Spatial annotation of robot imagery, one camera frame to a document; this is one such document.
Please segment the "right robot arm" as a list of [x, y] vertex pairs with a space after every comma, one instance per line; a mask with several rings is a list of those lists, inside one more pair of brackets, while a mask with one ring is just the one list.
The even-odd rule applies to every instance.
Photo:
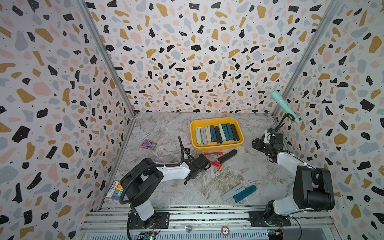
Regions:
[[261, 139], [252, 141], [255, 150], [295, 175], [292, 194], [270, 201], [266, 206], [265, 218], [286, 217], [302, 211], [332, 210], [335, 196], [330, 171], [314, 167], [285, 150], [283, 140], [281, 133], [268, 129]]

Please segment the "grey pruning pliers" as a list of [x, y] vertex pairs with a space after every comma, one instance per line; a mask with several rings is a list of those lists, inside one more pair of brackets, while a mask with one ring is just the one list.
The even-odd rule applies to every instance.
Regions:
[[228, 201], [229, 199], [233, 198], [235, 195], [238, 193], [242, 192], [245, 190], [245, 187], [243, 184], [239, 184], [236, 187], [232, 188], [228, 192], [222, 195], [223, 201]]
[[203, 142], [204, 146], [206, 146], [208, 144], [206, 129], [200, 128], [200, 130], [201, 130], [202, 142]]

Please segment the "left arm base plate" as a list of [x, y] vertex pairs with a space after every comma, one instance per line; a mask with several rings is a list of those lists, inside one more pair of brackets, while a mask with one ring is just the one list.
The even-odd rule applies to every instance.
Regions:
[[149, 229], [168, 229], [170, 221], [170, 213], [157, 213], [149, 219], [143, 221], [139, 214], [131, 213], [127, 228], [130, 230], [149, 230]]

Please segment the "teal pruning pliers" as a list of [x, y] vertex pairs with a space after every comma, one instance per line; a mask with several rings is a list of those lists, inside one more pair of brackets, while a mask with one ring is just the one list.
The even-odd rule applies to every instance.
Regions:
[[230, 141], [231, 138], [230, 138], [230, 134], [229, 134], [227, 125], [226, 124], [222, 124], [222, 128], [223, 128], [223, 131], [224, 131], [225, 136], [226, 136], [226, 141]]
[[215, 131], [215, 126], [211, 125], [210, 126], [210, 132], [211, 132], [211, 139], [213, 143], [217, 142], [217, 137], [216, 137], [216, 131]]
[[239, 192], [238, 194], [234, 195], [233, 198], [236, 203], [239, 203], [245, 198], [247, 198], [248, 196], [250, 196], [251, 194], [253, 194], [256, 190], [257, 190], [256, 186], [250, 186], [244, 189], [243, 191]]
[[227, 126], [227, 129], [228, 129], [230, 140], [233, 141], [235, 138], [234, 138], [234, 134], [233, 134], [233, 131], [232, 131], [231, 124], [228, 123], [228, 124], [226, 124], [226, 126]]

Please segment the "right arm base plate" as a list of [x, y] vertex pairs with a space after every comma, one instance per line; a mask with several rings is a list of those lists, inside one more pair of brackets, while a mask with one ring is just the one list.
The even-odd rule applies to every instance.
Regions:
[[275, 213], [268, 215], [265, 211], [249, 211], [249, 221], [252, 227], [290, 227], [288, 216]]

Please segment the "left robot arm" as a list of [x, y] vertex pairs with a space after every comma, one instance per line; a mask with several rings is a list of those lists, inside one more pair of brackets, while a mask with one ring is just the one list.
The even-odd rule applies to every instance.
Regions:
[[121, 205], [129, 204], [132, 212], [145, 222], [155, 217], [156, 212], [150, 197], [160, 183], [183, 180], [186, 185], [197, 178], [199, 173], [211, 167], [210, 161], [199, 155], [194, 158], [184, 147], [178, 137], [181, 148], [181, 161], [178, 163], [160, 164], [151, 158], [145, 158], [120, 180], [122, 192], [119, 198]]

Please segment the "beige pruning pliers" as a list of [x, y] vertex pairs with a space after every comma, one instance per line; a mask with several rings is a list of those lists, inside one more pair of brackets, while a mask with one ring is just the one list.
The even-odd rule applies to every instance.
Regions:
[[212, 141], [210, 127], [209, 126], [205, 126], [205, 130], [206, 130], [207, 141], [208, 141], [208, 143], [210, 143]]

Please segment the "mint pruning pliers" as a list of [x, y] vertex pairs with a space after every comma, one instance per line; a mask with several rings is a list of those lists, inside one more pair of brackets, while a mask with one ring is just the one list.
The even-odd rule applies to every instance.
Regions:
[[226, 140], [226, 135], [225, 135], [225, 132], [223, 130], [223, 125], [222, 124], [219, 124], [219, 130], [220, 130], [220, 133], [221, 133], [221, 138], [222, 138], [222, 142]]
[[196, 131], [197, 145], [199, 146], [199, 145], [202, 144], [201, 129], [200, 128], [195, 128], [195, 131]]

